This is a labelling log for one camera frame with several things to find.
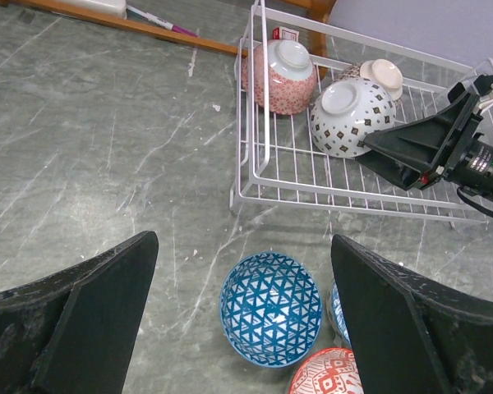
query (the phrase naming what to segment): gray countertop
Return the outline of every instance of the gray countertop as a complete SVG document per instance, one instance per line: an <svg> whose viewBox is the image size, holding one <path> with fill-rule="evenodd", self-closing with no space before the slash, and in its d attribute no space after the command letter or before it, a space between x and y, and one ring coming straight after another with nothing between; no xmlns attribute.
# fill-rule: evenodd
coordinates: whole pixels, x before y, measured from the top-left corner
<svg viewBox="0 0 493 394"><path fill-rule="evenodd" d="M161 16L163 3L149 3ZM247 20L239 1L167 1L164 10L229 43ZM341 233L493 300L493 222L452 228L251 204L234 217L233 58L40 12L26 24L21 12L0 8L0 291L156 231L159 260L125 393L283 392L293 369L247 363L219 324L223 279L258 251L300 260L324 295L330 237ZM316 349L333 339L325 319Z"/></svg>

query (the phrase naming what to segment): rack wire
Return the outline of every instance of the rack wire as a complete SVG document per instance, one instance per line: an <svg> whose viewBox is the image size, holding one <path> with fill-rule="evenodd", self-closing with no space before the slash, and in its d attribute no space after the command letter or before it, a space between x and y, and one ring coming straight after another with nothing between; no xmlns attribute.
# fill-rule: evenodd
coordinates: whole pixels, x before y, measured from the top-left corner
<svg viewBox="0 0 493 394"><path fill-rule="evenodd" d="M261 18L262 40L254 40L255 18ZM364 45L384 48L408 55L437 66L447 66L463 73L463 78L481 72L493 73L493 61L487 60L472 69L411 49L361 36L319 22L309 21L265 7L257 0L251 8L250 20L239 48L251 53L256 45L263 45L266 58L267 18L287 25L320 31L332 36L352 39ZM253 91L253 58L248 57L249 92ZM329 69L327 76L317 80L317 91L330 85L334 73L347 63L325 57L311 56L316 66ZM236 72L241 70L241 56L237 57ZM268 65L265 64L265 102L268 97ZM430 116L448 104L447 89L419 80L405 79L403 96L398 107L397 125ZM406 218L423 218L449 222L484 222L486 218L458 198L454 186L441 182L427 190L401 190L377 176L353 159L331 158L316 149L309 133L309 109L284 117L264 111L252 94L246 93L237 78L237 157L236 176L230 190L230 209L236 212L242 202L281 204L299 208L315 208L350 213L372 213ZM479 131L493 144L493 108L485 114ZM491 203L480 199L485 206Z"/></svg>

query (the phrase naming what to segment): blue triangle pattern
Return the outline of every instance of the blue triangle pattern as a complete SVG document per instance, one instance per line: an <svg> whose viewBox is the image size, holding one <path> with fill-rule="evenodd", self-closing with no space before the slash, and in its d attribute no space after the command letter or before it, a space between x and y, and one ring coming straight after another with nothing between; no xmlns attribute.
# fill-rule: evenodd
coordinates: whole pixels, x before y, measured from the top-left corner
<svg viewBox="0 0 493 394"><path fill-rule="evenodd" d="M320 331L318 287L285 254L267 252L242 260L223 284L219 307L234 349L261 366L283 367L300 360Z"/></svg>

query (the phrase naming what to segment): purple pen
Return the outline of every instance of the purple pen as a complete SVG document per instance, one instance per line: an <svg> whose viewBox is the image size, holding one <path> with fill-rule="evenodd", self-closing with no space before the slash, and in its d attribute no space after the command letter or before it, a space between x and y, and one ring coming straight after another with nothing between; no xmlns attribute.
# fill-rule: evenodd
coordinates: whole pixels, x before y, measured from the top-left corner
<svg viewBox="0 0 493 394"><path fill-rule="evenodd" d="M156 25L159 25L161 27L164 27L167 30L174 31L176 33L181 33L181 34L186 34L186 35L191 35L192 37L197 37L196 33L191 32L190 30L183 29L181 26L176 26L168 21L165 21L164 19L160 19L155 15L150 14L149 12L144 12L141 11L135 7L132 6L126 6L126 9L129 12L133 12L134 14L145 18L147 21L150 21L152 23L155 23Z"/></svg>

